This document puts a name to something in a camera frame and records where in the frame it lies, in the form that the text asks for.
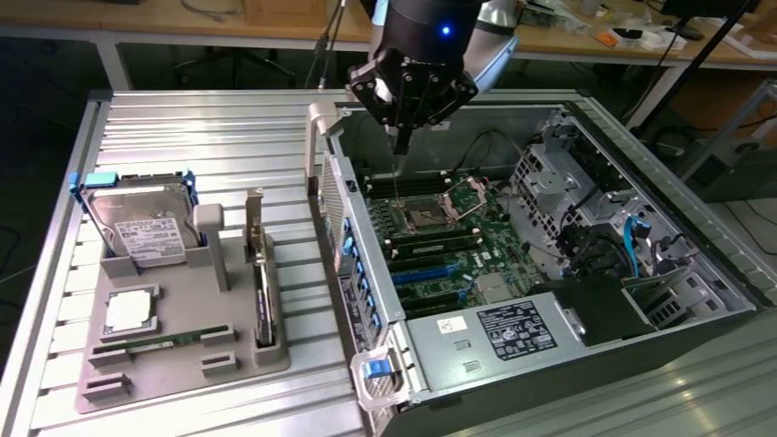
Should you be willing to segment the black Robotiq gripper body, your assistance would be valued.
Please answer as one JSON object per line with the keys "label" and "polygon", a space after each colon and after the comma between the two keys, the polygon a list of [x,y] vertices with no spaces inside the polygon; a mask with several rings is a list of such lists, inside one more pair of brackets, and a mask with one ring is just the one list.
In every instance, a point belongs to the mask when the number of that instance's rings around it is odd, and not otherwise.
{"label": "black Robotiq gripper body", "polygon": [[376,1],[368,9],[374,36],[366,68],[398,69],[404,62],[464,71],[480,1]]}

